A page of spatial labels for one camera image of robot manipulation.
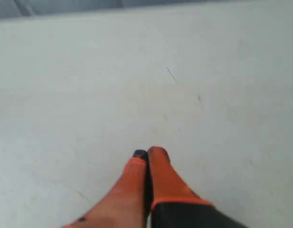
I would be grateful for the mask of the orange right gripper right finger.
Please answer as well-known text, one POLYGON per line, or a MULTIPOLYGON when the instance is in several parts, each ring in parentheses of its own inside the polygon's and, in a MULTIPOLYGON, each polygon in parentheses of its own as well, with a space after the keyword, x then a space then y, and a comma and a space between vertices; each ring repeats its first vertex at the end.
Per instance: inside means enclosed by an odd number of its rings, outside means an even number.
POLYGON ((153 228, 244 227, 195 194, 174 170, 164 148, 151 147, 147 152, 153 189, 153 228))

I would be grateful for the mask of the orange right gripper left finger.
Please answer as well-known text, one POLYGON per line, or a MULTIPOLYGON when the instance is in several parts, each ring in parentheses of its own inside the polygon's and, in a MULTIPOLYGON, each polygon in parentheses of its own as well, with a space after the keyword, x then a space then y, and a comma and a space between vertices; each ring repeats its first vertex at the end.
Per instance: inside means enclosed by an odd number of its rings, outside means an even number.
POLYGON ((134 151, 120 178, 96 205, 65 228, 145 228, 148 218, 148 155, 134 151))

